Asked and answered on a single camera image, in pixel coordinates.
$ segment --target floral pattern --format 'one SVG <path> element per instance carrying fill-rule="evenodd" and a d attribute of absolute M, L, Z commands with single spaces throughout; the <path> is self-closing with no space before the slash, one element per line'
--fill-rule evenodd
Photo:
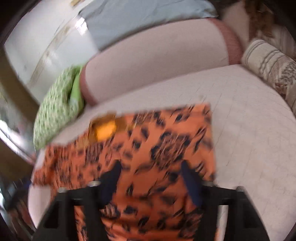
<path fill-rule="evenodd" d="M 202 211 L 188 197 L 181 162 L 186 160 L 202 178 L 214 179 L 209 106 L 124 117 L 133 128 L 105 141 L 81 145 L 88 136 L 85 132 L 66 146 L 49 146 L 34 184 L 50 185 L 53 198 L 61 186 L 76 189 L 101 180 L 119 161 L 116 193 L 100 210 L 110 240 L 146 240 L 146 234 L 153 234 L 151 240 L 162 240 L 164 235 L 170 240 L 192 238 Z M 86 241 L 83 209 L 75 207 L 75 211 L 79 240 Z"/>

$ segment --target orange garment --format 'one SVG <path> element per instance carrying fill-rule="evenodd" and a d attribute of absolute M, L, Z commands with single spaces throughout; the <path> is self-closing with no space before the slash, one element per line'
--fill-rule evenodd
<path fill-rule="evenodd" d="M 202 211 L 193 205 L 180 175 L 187 160 L 205 180 L 213 180 L 215 161 L 208 105 L 124 116 L 133 130 L 81 143 L 88 131 L 66 146 L 47 148 L 34 184 L 82 188 L 112 168 L 123 167 L 113 199 L 103 210 L 110 240 L 191 240 Z M 75 207 L 78 237 L 87 240 L 84 215 Z"/>

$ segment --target green patterned cushion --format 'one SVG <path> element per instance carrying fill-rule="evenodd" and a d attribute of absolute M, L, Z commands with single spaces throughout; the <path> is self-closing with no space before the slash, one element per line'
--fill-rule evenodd
<path fill-rule="evenodd" d="M 65 69 L 41 103 L 34 123 L 34 145 L 43 148 L 83 109 L 79 88 L 81 66 Z"/>

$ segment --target orange fabric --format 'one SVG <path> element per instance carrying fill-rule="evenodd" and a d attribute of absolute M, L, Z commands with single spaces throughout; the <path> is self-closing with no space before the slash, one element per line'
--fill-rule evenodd
<path fill-rule="evenodd" d="M 66 145 L 47 148 L 34 184 L 77 189 L 120 160 L 122 172 L 113 199 L 101 210 L 111 240 L 190 240 L 201 218 L 180 175 L 188 160 L 206 180 L 212 180 L 215 161 L 208 105 L 124 116 L 133 130 L 81 147 L 88 131 Z M 75 207 L 79 240 L 86 240 L 81 207 Z"/>

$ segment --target gray cloth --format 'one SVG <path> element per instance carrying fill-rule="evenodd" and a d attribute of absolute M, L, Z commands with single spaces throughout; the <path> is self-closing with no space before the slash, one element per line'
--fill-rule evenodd
<path fill-rule="evenodd" d="M 99 50 L 153 26 L 217 16 L 214 6 L 205 0 L 94 0 L 79 15 Z"/>

